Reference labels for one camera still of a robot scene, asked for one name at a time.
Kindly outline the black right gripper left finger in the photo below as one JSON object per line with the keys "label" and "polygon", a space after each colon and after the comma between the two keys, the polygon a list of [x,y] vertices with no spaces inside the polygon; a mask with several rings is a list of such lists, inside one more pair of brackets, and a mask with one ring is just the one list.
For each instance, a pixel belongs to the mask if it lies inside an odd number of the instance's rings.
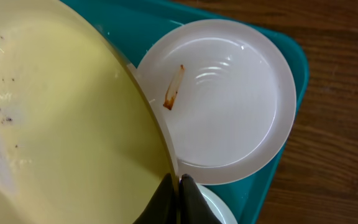
{"label": "black right gripper left finger", "polygon": [[177,203],[170,174],[166,174],[134,224],[175,224]]}

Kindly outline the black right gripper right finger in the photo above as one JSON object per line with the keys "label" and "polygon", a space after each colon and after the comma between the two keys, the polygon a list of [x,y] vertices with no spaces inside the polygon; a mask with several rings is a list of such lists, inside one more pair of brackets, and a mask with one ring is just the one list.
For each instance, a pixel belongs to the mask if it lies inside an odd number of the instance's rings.
{"label": "black right gripper right finger", "polygon": [[181,224],[221,224],[190,175],[182,175],[179,193]]}

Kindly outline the yellow round plate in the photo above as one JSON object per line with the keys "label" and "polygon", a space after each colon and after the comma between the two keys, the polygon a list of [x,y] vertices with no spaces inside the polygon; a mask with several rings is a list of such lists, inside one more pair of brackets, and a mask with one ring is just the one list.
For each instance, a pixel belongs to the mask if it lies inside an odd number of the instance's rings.
{"label": "yellow round plate", "polygon": [[133,223],[166,175],[116,49],[60,1],[0,1],[0,223]]}

